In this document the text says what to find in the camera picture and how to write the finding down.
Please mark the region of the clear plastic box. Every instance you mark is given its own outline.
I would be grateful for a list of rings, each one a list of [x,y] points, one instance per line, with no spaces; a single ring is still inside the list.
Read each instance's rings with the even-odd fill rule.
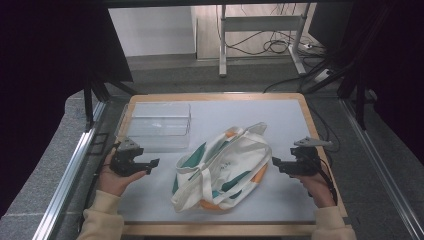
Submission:
[[[185,102],[136,102],[125,106],[115,131],[146,152],[176,152],[190,143],[191,106]]]

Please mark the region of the white table mat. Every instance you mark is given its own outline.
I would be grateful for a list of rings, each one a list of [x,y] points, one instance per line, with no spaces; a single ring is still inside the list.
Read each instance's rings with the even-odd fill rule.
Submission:
[[[182,101],[191,106],[190,143],[176,152],[144,152],[139,161],[159,159],[151,175],[124,193],[119,212],[128,223],[265,223],[311,222],[315,205],[306,190],[281,173],[273,157],[294,161],[290,149],[310,131],[301,105],[288,100]],[[174,210],[171,202],[176,163],[231,127],[267,125],[264,139],[272,157],[261,182],[235,207],[228,210]]]

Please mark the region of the white metal desk frame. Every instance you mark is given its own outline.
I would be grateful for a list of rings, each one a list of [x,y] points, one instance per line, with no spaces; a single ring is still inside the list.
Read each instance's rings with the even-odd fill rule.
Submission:
[[[219,76],[225,77],[227,75],[226,33],[252,31],[295,32],[295,38],[288,44],[288,51],[298,74],[305,75],[306,70],[300,60],[298,50],[309,9],[310,3],[307,3],[301,15],[227,17],[226,6],[222,5],[220,16]]]

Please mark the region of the person's right hand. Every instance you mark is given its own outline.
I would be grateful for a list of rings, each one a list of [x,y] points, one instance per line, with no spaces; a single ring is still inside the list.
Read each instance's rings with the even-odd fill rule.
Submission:
[[[313,176],[295,175],[295,178],[298,179],[312,195],[314,203],[318,208],[326,208],[336,205],[327,183],[320,174],[315,174]]]

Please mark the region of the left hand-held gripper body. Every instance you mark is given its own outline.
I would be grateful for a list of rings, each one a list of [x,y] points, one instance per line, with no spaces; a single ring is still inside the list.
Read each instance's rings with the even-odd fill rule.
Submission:
[[[115,153],[110,162],[110,169],[119,176],[128,177],[136,172],[143,171],[144,165],[135,163],[134,158],[143,154],[141,148],[132,139],[125,137],[114,145]]]

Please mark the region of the aluminium rail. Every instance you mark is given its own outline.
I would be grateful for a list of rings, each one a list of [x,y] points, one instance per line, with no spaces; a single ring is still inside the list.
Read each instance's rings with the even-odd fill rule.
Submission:
[[[417,214],[412,209],[409,201],[401,192],[393,176],[388,170],[380,153],[372,142],[368,132],[364,130],[355,118],[354,108],[347,100],[339,101],[346,117],[348,118],[355,134],[359,138],[368,159],[382,182],[390,200],[394,204],[402,222],[408,230],[412,240],[424,240],[424,225],[421,224]]]
[[[51,198],[51,201],[41,219],[37,230],[35,231],[32,240],[49,240],[52,236],[59,216],[62,213],[69,192],[71,191],[76,176],[82,166],[85,154],[88,151],[89,145],[93,139],[98,122],[106,107],[106,103],[99,102],[93,110],[94,125],[86,130],[80,137],[78,144],[67,164],[67,167],[62,175],[60,182]]]

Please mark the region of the black metal stand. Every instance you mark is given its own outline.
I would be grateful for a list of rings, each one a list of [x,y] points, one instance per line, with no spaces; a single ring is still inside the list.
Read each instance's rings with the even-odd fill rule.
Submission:
[[[361,76],[360,68],[355,63],[351,63],[346,67],[344,79],[337,90],[337,95],[339,98],[346,99],[353,91],[356,91],[355,119],[362,130],[366,129],[364,122],[365,90],[366,84]]]
[[[84,82],[84,106],[85,106],[85,116],[86,116],[86,125],[85,131],[89,132],[94,126],[94,109],[92,103],[92,95],[95,95],[96,98],[102,102],[107,102],[111,95],[106,88],[106,84],[109,83],[112,86],[124,91],[125,93],[134,96],[138,95],[138,92],[124,83],[106,78],[101,80],[99,77],[94,77],[92,79],[86,79]]]

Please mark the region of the black curtain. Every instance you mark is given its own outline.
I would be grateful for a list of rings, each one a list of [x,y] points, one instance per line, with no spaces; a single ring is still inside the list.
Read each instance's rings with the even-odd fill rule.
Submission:
[[[319,2],[309,34],[355,65],[338,95],[374,91],[375,111],[424,164],[424,0]]]
[[[0,0],[0,217],[35,169],[66,100],[132,76],[102,0]]]

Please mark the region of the white power strip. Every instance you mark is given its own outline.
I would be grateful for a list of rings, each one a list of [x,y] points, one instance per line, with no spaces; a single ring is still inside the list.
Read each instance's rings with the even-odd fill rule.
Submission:
[[[316,83],[319,83],[319,82],[321,82],[321,81],[325,80],[327,77],[329,77],[329,76],[330,76],[330,75],[332,75],[332,74],[333,74],[333,71],[332,71],[332,70],[330,70],[330,69],[324,69],[321,73],[319,73],[319,74],[315,77],[314,81],[315,81]]]

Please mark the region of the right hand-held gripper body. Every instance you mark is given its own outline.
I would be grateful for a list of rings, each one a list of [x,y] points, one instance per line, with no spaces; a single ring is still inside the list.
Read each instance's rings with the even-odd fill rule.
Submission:
[[[332,146],[331,141],[305,137],[294,142],[295,147],[290,149],[296,161],[293,165],[292,174],[301,176],[313,176],[321,169],[321,158],[318,155],[318,146]]]

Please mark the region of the person's left hand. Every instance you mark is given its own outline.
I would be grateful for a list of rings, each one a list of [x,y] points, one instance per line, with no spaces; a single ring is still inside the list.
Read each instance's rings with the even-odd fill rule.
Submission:
[[[145,171],[140,171],[128,177],[119,176],[110,169],[110,162],[111,155],[108,155],[100,169],[98,183],[98,189],[108,194],[120,197],[131,183],[146,175]]]

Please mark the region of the white patterned canvas tote bag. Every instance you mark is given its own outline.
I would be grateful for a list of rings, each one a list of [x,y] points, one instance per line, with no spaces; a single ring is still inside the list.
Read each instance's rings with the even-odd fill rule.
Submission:
[[[228,210],[261,182],[272,157],[267,125],[231,127],[176,163],[174,210]]]

